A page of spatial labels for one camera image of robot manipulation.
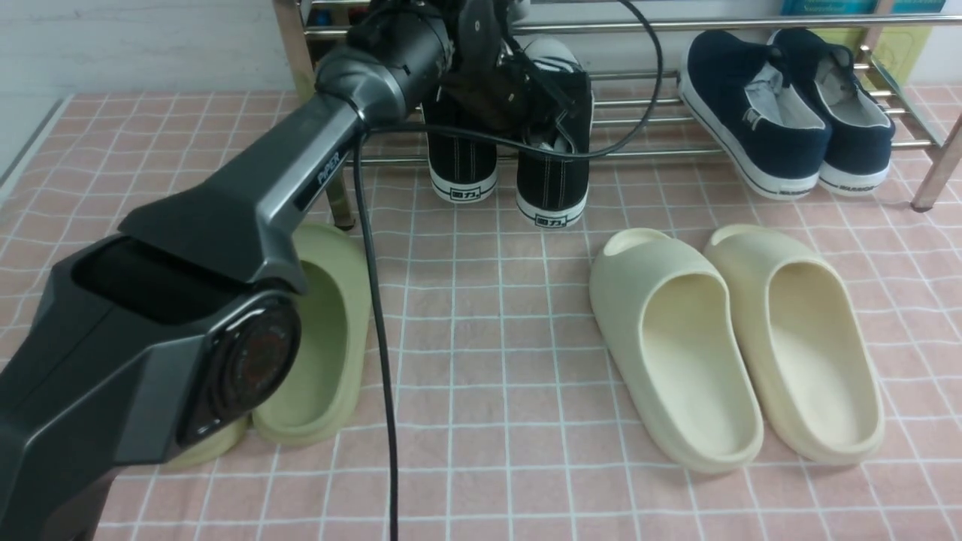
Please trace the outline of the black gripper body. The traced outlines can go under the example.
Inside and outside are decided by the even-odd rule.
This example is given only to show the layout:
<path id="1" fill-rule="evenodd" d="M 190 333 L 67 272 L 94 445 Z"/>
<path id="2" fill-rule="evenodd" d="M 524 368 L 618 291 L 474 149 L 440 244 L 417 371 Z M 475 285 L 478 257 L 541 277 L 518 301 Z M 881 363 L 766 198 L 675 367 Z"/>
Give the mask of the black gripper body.
<path id="1" fill-rule="evenodd" d="M 495 136 L 553 127 L 573 99 L 539 68 L 514 35 L 529 1 L 446 1 L 443 19 L 454 46 L 443 88 Z"/>

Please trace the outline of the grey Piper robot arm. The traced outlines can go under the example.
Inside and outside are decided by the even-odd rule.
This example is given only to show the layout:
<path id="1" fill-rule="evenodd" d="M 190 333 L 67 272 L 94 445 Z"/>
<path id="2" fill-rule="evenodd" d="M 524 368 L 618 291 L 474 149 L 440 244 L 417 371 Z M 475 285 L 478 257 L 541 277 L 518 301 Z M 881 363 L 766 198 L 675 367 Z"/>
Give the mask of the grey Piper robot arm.
<path id="1" fill-rule="evenodd" d="M 293 232 L 365 137 L 447 86 L 492 132 L 519 1 L 374 1 L 313 94 L 196 187 L 53 264 L 2 370 L 2 538 L 92 540 L 111 483 L 241 420 L 286 378 L 308 282 Z"/>

